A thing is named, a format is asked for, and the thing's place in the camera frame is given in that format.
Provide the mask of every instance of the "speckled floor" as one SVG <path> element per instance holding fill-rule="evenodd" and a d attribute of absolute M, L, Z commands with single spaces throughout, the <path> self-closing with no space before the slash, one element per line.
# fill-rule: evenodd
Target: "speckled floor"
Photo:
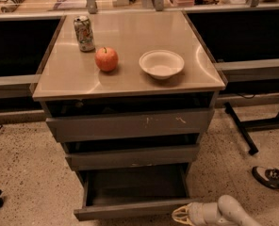
<path fill-rule="evenodd" d="M 241 120 L 269 118 L 278 105 L 236 107 Z M 201 151 L 187 181 L 193 198 L 216 201 L 229 194 L 262 225 L 279 226 L 279 192 L 258 183 L 253 166 L 279 166 L 279 129 L 250 133 L 260 152 L 248 155 L 248 146 L 223 108 L 201 141 Z M 83 190 L 44 122 L 5 124 L 0 130 L 0 189 L 5 204 L 0 226 L 61 225 L 180 225 L 170 216 L 152 216 L 79 222 Z"/>

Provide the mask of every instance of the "can top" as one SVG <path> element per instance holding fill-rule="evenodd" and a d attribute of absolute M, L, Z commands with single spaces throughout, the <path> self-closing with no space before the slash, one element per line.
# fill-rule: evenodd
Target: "can top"
<path fill-rule="evenodd" d="M 89 19 L 88 16 L 81 15 L 81 16 L 75 17 L 74 21 L 75 22 L 84 22 L 84 21 L 87 21 L 88 19 Z"/>

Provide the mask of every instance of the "soda can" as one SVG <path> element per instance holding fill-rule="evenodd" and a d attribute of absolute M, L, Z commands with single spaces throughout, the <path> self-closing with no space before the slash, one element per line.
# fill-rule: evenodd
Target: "soda can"
<path fill-rule="evenodd" d="M 88 52 L 95 48 L 91 22 L 87 16 L 74 18 L 74 30 L 81 51 Z"/>

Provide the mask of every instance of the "black shoe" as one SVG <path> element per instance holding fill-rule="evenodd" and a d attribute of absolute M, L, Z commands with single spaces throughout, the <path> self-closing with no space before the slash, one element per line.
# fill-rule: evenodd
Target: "black shoe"
<path fill-rule="evenodd" d="M 253 167 L 252 174 L 260 184 L 279 190 L 279 169 Z"/>

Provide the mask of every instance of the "bowl rim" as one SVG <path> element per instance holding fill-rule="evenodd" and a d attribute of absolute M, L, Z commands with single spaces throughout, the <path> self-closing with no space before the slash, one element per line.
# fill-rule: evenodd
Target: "bowl rim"
<path fill-rule="evenodd" d="M 160 74 L 158 74 L 158 73 L 151 73 L 151 72 L 148 72 L 147 67 L 144 67 L 144 66 L 143 66 L 142 60 L 143 60 L 145 57 L 147 57 L 147 56 L 149 56 L 149 55 L 151 55 L 151 54 L 155 54 L 155 53 L 159 53 L 159 52 L 161 52 L 161 53 L 166 53 L 166 54 L 170 54 L 170 55 L 173 55 L 174 57 L 178 57 L 178 58 L 180 59 L 180 61 L 181 61 L 180 67 L 177 68 L 178 70 L 177 70 L 176 72 L 170 73 L 170 74 L 166 74 L 166 75 L 160 75 Z M 185 67 L 185 60 L 184 60 L 180 55 L 178 55 L 177 53 L 175 53 L 175 52 L 173 52 L 173 51 L 164 50 L 164 49 L 156 49 L 156 50 L 151 50 L 151 51 L 148 51 L 148 52 L 144 53 L 144 54 L 139 58 L 139 66 L 141 67 L 142 70 L 144 70 L 146 73 L 148 73 L 148 74 L 150 74 L 150 75 L 153 75 L 153 76 L 156 76 L 156 77 L 171 77 L 171 76 L 173 76 L 173 75 L 175 75 L 175 74 L 177 74 L 177 73 L 180 73 L 180 72 L 184 69 L 184 67 Z"/>

